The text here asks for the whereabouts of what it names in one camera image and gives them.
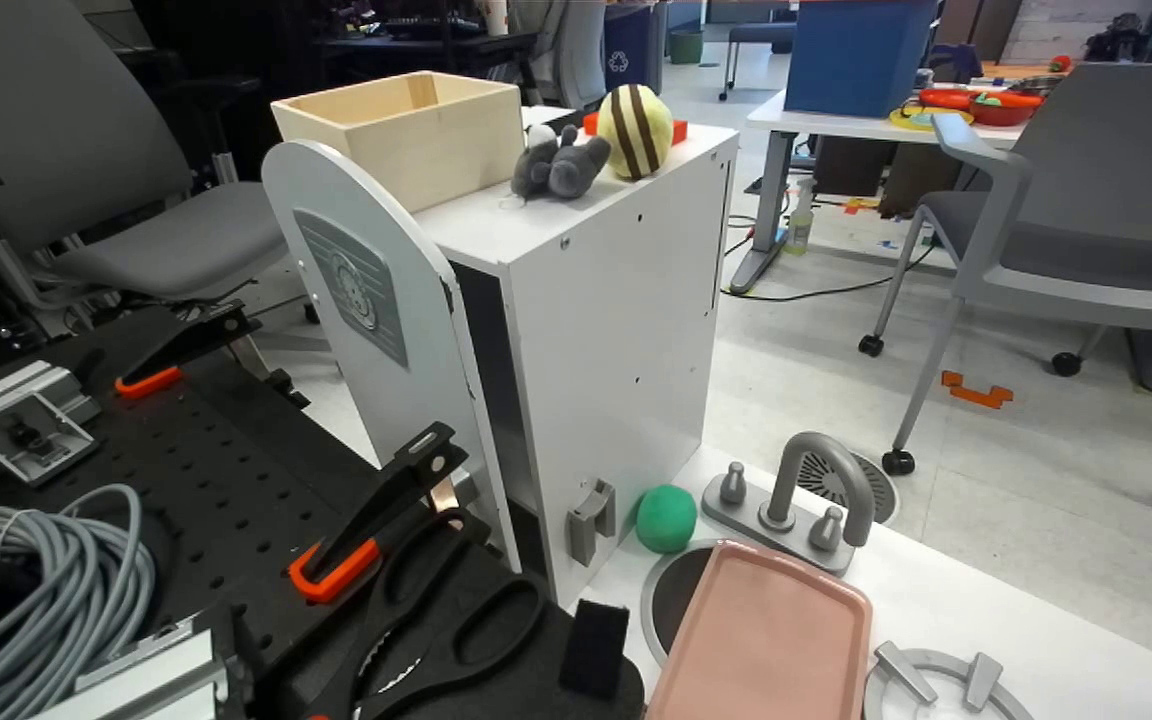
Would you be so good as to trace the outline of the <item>white desk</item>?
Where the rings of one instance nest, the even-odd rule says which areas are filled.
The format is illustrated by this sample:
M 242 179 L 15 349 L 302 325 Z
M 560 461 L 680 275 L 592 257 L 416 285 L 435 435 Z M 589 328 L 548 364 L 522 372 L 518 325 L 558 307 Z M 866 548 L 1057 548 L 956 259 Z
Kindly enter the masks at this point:
M 931 147 L 935 136 L 921 125 L 893 125 L 882 116 L 793 110 L 783 97 L 763 99 L 747 118 L 769 136 L 757 185 L 757 212 L 747 249 L 730 275 L 738 297 L 747 297 L 793 240 L 783 204 L 793 179 L 841 179 L 841 172 L 882 167 L 897 147 Z

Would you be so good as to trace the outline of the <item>white toy kitchen cabinet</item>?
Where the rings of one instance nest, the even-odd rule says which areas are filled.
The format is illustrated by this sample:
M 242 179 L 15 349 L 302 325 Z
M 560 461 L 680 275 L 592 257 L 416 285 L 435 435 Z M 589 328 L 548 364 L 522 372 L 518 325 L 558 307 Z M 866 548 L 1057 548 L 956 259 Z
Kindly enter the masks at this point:
M 372 448 L 447 425 L 461 498 L 558 601 L 700 453 L 733 163 L 738 136 L 700 125 L 649 179 L 598 175 L 575 199 L 493 185 L 413 212 L 329 142 L 266 155 Z

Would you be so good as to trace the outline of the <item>black orange clamp front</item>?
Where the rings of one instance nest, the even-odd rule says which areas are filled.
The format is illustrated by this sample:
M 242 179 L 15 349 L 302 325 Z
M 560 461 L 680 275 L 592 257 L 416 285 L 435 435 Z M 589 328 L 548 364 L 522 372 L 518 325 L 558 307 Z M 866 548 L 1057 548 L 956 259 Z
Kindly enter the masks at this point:
M 405 514 L 430 508 L 430 492 L 470 461 L 453 426 L 432 419 L 372 478 L 358 513 L 287 560 L 286 577 L 309 605 L 336 605 L 392 548 Z

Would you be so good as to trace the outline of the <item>yellow striped plush toy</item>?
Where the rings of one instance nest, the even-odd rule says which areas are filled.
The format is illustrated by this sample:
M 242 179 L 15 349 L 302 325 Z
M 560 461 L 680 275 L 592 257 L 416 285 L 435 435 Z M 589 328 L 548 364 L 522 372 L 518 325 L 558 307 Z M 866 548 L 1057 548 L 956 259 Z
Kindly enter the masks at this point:
M 598 136 L 621 179 L 649 179 L 674 153 L 674 106 L 649 83 L 621 83 L 600 99 Z

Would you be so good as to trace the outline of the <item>grey office chair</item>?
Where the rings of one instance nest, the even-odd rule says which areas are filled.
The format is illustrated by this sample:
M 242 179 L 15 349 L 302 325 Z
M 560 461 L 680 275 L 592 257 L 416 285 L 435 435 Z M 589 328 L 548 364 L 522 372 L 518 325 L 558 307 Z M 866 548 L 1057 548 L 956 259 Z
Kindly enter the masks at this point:
M 921 408 L 967 307 L 1152 330 L 1152 63 L 1085 60 L 1013 147 L 956 110 L 931 116 L 943 155 L 988 175 L 985 192 L 927 192 L 897 257 L 866 356 L 885 350 L 914 242 L 931 233 L 956 259 L 950 319 L 921 364 L 905 419 L 882 456 L 907 476 Z

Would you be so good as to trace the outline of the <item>grey raccoon plush toy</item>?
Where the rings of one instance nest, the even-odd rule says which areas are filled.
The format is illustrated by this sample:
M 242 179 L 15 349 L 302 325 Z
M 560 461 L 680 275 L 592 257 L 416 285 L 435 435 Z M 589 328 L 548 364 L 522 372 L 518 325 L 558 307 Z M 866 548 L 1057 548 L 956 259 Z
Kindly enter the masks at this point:
M 600 136 L 585 136 L 575 125 L 548 129 L 530 125 L 525 129 L 525 153 L 513 172 L 513 192 L 522 199 L 581 199 L 600 167 L 609 163 L 612 142 Z

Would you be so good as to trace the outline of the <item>black orange clamp rear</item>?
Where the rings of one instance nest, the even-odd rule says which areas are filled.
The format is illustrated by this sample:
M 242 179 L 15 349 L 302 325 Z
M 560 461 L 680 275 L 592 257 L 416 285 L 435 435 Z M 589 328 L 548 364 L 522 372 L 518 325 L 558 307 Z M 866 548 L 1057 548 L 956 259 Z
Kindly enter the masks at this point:
M 147 398 L 184 380 L 184 366 L 256 330 L 246 307 L 198 315 L 147 344 L 117 380 L 120 398 Z

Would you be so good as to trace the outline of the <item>grey chair left background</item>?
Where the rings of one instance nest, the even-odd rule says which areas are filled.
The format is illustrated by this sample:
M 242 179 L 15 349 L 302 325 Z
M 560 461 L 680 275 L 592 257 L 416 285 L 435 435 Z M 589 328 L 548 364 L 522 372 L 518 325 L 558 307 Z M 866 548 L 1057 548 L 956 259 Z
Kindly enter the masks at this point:
M 26 305 L 203 300 L 282 253 L 266 188 L 198 188 L 166 110 L 74 0 L 0 0 L 0 275 Z

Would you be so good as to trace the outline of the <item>grey toy faucet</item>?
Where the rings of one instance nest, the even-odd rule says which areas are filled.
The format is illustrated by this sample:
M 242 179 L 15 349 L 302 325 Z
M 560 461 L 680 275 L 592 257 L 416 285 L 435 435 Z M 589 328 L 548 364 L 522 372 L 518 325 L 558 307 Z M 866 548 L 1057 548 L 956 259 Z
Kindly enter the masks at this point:
M 893 514 L 893 489 L 847 443 L 800 432 L 783 443 L 774 484 L 757 484 L 733 461 L 709 478 L 700 508 L 747 541 L 844 577 L 871 527 Z

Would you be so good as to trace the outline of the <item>black scissors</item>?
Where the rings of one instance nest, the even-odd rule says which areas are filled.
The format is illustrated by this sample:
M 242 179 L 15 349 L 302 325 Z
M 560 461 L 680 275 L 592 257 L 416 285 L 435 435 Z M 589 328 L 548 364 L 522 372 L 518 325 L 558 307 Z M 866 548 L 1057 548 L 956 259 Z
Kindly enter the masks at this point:
M 381 567 L 372 635 L 346 664 L 349 720 L 398 720 L 525 652 L 548 605 L 536 577 L 495 577 L 461 605 L 445 595 L 475 541 L 458 514 L 421 520 Z

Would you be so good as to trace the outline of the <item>wooden box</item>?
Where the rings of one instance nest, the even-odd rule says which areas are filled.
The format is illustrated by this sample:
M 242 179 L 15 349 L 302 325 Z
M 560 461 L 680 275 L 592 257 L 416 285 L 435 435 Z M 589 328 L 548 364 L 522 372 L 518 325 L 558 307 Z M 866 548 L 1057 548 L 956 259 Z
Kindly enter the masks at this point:
M 286 141 L 316 141 L 421 212 L 504 185 L 525 153 L 522 89 L 458 73 L 402 73 L 271 104 Z

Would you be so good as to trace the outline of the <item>pink toy sink basin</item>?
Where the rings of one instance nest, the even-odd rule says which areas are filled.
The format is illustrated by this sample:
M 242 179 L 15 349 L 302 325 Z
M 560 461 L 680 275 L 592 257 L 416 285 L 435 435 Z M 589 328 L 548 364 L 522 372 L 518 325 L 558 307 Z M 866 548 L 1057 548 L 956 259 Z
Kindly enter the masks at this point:
M 871 605 L 809 560 L 711 548 L 645 720 L 861 720 Z

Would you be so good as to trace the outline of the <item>black orange clamp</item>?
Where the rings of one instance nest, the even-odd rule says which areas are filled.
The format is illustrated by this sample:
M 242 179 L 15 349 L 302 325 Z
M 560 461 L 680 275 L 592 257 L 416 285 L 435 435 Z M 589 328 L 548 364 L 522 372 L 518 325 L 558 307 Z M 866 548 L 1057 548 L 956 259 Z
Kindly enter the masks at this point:
M 372 478 L 358 513 L 287 560 L 286 577 L 309 605 L 336 605 L 392 548 L 405 514 L 430 508 L 430 492 L 470 461 L 453 426 L 432 419 Z
M 147 398 L 184 380 L 184 366 L 256 330 L 246 307 L 198 315 L 147 344 L 117 380 L 120 398 Z

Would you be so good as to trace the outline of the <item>green plush ball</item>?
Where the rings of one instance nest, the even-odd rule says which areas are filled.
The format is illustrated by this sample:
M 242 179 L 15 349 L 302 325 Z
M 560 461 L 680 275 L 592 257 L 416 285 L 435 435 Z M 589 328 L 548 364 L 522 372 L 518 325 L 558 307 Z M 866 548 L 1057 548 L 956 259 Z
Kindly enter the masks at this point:
M 688 489 L 658 484 L 638 502 L 638 541 L 658 556 L 677 556 L 693 542 L 698 498 Z

